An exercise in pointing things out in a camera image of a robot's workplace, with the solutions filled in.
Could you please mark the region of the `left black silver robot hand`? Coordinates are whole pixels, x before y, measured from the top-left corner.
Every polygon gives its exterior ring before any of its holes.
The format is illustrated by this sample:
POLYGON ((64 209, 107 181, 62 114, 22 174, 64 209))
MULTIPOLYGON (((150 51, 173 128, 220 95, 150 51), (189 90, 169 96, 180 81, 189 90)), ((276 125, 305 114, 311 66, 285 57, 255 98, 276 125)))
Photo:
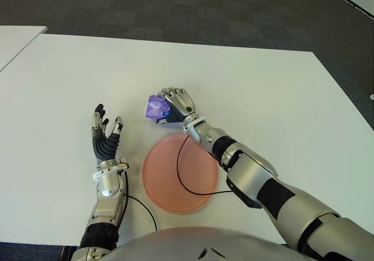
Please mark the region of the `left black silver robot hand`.
POLYGON ((98 165, 105 161, 115 160, 123 128, 122 118, 116 117, 113 130, 107 137, 106 126, 109 119, 103 119, 105 113, 104 106, 100 103, 95 108, 92 117, 92 146, 98 165))

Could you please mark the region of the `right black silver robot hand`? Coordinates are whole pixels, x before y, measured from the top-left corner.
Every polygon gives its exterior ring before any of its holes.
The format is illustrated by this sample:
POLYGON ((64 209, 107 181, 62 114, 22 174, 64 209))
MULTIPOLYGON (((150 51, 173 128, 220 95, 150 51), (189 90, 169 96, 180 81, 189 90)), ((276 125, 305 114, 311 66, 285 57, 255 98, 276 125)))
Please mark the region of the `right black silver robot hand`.
POLYGON ((183 122, 196 112, 195 104, 188 92, 181 88, 164 88, 158 95, 168 103, 169 115, 160 120, 162 123, 183 122))

